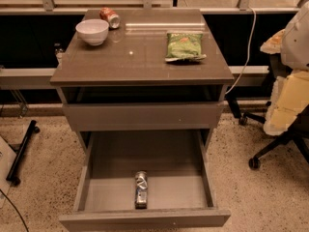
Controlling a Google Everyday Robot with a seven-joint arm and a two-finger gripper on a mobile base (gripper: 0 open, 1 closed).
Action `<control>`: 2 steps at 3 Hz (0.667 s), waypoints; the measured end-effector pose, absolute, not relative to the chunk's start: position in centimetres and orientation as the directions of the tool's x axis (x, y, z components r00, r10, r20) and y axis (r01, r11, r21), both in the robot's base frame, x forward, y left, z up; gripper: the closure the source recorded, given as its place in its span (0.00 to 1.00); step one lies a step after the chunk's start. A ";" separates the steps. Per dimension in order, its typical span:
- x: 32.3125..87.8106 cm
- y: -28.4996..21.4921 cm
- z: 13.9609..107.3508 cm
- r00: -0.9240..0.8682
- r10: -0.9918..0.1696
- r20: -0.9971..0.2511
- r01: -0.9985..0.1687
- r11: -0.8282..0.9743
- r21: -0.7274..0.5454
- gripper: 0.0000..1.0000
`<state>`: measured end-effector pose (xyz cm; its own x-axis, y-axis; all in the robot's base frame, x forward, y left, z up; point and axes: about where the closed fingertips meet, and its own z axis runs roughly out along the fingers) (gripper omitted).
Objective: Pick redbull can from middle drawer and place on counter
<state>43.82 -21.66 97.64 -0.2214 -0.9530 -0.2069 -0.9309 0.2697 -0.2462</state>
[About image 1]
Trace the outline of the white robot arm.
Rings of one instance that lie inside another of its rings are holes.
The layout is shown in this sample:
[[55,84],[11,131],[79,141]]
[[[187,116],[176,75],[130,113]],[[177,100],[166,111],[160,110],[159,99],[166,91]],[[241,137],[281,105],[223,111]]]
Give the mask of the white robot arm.
[[309,104],[309,2],[260,50],[279,53],[282,64],[292,69],[287,77],[276,78],[264,124],[266,134],[280,135]]

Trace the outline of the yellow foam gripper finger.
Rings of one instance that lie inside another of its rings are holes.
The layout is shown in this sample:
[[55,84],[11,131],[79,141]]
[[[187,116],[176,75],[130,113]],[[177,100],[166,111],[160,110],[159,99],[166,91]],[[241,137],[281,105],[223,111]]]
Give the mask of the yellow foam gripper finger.
[[278,76],[273,84],[271,105],[267,109],[264,131],[280,135],[287,131],[309,104],[309,72],[292,71],[287,77]]

